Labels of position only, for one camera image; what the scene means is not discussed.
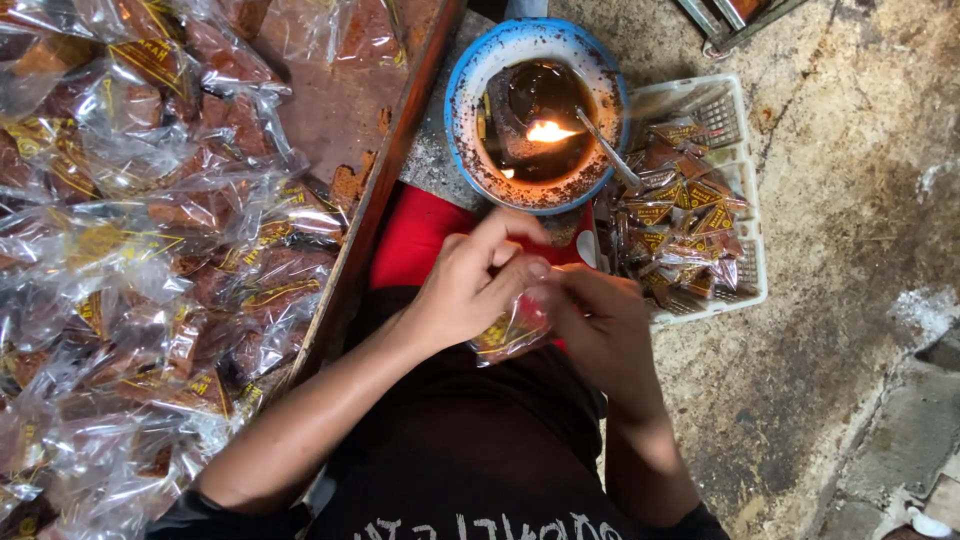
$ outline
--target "metal spoon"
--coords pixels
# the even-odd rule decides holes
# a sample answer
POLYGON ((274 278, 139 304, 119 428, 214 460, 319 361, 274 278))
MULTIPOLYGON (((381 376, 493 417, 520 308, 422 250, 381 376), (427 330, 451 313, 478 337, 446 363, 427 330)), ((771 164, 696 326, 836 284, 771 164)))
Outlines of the metal spoon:
POLYGON ((590 122, 590 119, 587 117, 587 114, 583 109, 577 107, 577 118, 580 118, 580 121, 587 126, 587 131, 593 135, 593 138, 597 139, 597 142, 600 143, 600 148, 603 148, 604 154, 610 158, 611 163, 613 163, 613 170, 617 173, 616 177, 620 179, 628 189, 637 189, 641 186, 640 177, 636 173, 630 170, 630 167, 627 166, 627 162, 623 160, 616 151, 613 150, 613 147, 607 142, 602 135, 600 135, 599 130, 596 126, 593 125, 593 122, 590 122))

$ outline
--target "dark liquid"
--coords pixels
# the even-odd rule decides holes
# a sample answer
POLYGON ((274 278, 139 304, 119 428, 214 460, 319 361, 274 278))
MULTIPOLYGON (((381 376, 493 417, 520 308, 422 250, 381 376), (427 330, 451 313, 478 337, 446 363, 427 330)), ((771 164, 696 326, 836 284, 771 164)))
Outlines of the dark liquid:
POLYGON ((520 159, 505 152, 495 125, 488 125, 484 148, 497 166, 514 169, 514 179, 526 182, 555 180, 575 169, 593 143, 583 123, 577 118, 580 107, 594 117, 593 102, 586 85, 565 65, 552 60, 526 61, 510 68, 514 71, 507 91, 507 103, 491 103, 492 107, 509 108, 509 114, 521 127, 519 136, 537 121, 556 122, 561 129, 579 132, 552 143, 535 143, 534 152, 520 159))

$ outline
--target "black t-shirt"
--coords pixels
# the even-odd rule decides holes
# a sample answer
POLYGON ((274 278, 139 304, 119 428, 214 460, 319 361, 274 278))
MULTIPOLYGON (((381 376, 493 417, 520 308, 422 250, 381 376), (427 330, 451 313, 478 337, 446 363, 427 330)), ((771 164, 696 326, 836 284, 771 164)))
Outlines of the black t-shirt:
MULTIPOLYGON (((415 287, 374 291, 351 324, 359 343, 409 304, 415 287)), ((333 496, 307 539, 613 540, 728 538, 701 504, 677 526, 648 528, 600 484, 602 395, 554 346, 477 368, 457 346, 397 383, 330 458, 333 496)), ((224 510, 188 491, 148 538, 293 538, 305 508, 224 510)))

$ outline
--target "person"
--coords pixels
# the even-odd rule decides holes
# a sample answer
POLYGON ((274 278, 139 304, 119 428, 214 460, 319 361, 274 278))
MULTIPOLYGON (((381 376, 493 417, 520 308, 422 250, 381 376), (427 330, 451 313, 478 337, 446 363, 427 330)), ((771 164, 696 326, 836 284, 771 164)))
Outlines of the person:
POLYGON ((728 538, 681 458, 636 284, 552 268, 514 242, 548 240, 517 211, 447 234, 472 219, 405 187, 348 352, 240 431, 147 538, 728 538), (464 342, 531 285, 563 342, 476 367, 464 342), (310 523, 295 502, 322 468, 332 496, 310 523))

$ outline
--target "wooden tray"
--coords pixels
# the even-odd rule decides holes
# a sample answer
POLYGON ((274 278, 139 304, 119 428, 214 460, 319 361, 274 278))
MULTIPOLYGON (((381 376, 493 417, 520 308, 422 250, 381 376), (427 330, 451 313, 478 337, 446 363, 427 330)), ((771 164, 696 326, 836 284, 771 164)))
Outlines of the wooden tray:
POLYGON ((397 0, 396 8, 407 53, 405 67, 331 69, 319 62, 283 62, 277 60, 278 48, 264 36, 252 43, 293 87, 294 99, 278 112, 290 144, 310 159, 314 181, 330 184, 336 169, 345 165, 364 182, 287 387, 319 369, 329 349, 326 345, 348 316, 346 299, 360 286, 358 278, 373 251, 377 225, 444 53, 463 20, 466 0, 397 0))

